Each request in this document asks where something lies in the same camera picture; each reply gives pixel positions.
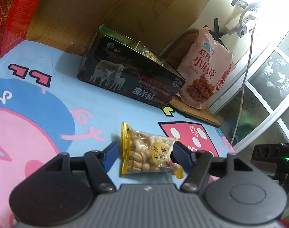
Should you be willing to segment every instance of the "pink cartoon pattern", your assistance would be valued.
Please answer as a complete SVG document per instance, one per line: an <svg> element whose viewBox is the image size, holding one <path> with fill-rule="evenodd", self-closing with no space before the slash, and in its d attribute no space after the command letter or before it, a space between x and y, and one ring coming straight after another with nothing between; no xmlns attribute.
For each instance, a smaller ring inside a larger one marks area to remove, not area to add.
<svg viewBox="0 0 289 228"><path fill-rule="evenodd" d="M11 190L59 150L40 127L15 112L0 108L0 121L0 228L6 228L13 225Z"/></svg>
<svg viewBox="0 0 289 228"><path fill-rule="evenodd" d="M167 136L177 137L191 151L204 150L218 157L210 137L201 124L193 122L159 122Z"/></svg>

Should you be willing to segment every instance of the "power strip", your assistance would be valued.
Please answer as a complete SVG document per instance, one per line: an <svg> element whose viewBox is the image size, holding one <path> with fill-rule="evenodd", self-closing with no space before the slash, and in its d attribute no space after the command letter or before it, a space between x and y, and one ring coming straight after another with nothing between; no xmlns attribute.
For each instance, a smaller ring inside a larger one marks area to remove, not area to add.
<svg viewBox="0 0 289 228"><path fill-rule="evenodd" d="M234 33L237 33L240 38L242 38L247 33L247 23L250 20L255 20L255 17L253 16L253 11L247 11L245 13L243 18L243 27L239 26L239 19L240 14L236 16L233 20L231 20L227 25L225 25L225 31L227 34L232 36Z"/></svg>

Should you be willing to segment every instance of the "red box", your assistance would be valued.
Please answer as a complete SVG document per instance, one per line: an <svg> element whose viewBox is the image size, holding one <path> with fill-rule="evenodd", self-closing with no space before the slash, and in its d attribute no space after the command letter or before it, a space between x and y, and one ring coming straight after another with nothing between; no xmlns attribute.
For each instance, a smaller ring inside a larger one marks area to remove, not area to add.
<svg viewBox="0 0 289 228"><path fill-rule="evenodd" d="M0 0L0 58L22 42L40 0Z"/></svg>

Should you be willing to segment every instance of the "sheep image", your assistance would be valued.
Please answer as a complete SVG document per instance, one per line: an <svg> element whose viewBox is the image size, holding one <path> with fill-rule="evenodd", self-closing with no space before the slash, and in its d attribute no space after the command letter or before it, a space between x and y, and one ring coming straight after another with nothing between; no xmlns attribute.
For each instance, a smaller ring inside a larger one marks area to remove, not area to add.
<svg viewBox="0 0 289 228"><path fill-rule="evenodd" d="M95 68L95 72L97 70L100 70L100 71L104 71L105 72L105 69L108 69L110 71L114 71L114 73L110 76L110 78L108 79L107 83L106 83L106 86L108 86L110 84L111 81L114 81L115 78L116 78L116 74L122 74L122 71L124 69L126 69L127 67L124 67L122 64L114 64L110 61L107 61L107 60L101 60L96 68Z"/></svg>
<svg viewBox="0 0 289 228"><path fill-rule="evenodd" d="M122 86L123 86L123 84L124 84L124 82L125 82L125 79L124 79L124 78L121 78L120 76L121 76L120 73L117 73L117 74L116 74L115 80L114 80L112 86L110 87L110 89L111 89L114 85L115 85L115 86L114 86L114 90L116 89L116 87L117 87L118 91L122 88Z"/></svg>
<svg viewBox="0 0 289 228"><path fill-rule="evenodd" d="M101 84L103 83L103 81L107 80L106 82L108 82L110 75L113 73L114 71L110 71L108 69L106 69L106 72L103 72L101 70L96 70L94 72L94 74L91 76L91 78L89 79L90 83L95 83L96 79L98 77L101 78L100 80L100 84L99 86L101 86Z"/></svg>

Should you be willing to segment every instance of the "electrical cable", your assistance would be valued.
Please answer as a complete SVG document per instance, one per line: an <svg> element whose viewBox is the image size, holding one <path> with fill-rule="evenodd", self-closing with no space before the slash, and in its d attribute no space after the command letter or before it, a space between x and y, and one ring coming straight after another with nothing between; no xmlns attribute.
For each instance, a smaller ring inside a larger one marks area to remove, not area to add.
<svg viewBox="0 0 289 228"><path fill-rule="evenodd" d="M253 45L253 36L254 36L254 30L255 30L257 19L258 19L258 15L255 18L255 23L254 23L254 26L253 26L253 29L252 29L252 33L251 33L249 59L248 59L247 69L246 69L246 72L245 72L245 77L244 77L242 88L241 88L241 105L240 105L240 110L239 110L239 113L238 113L238 120L236 122L236 126L235 126L235 129L234 129L234 133L233 133L233 137L232 137L232 141L231 141L231 146L233 145L233 141L234 141L234 138L235 138L235 135L236 135L236 131L238 129L239 120L241 118L241 112L242 112L243 102L244 102L245 83L246 83L247 74L248 74L249 67L250 67L250 61L251 61L251 55L252 55L252 45Z"/></svg>
<svg viewBox="0 0 289 228"><path fill-rule="evenodd" d="M240 16L240 27L241 28L243 27L243 18L244 18L244 15L247 13L247 11L249 11L250 9L256 8L260 4L261 4L261 1L249 3L248 6L244 9L244 11L241 13L241 16Z"/></svg>

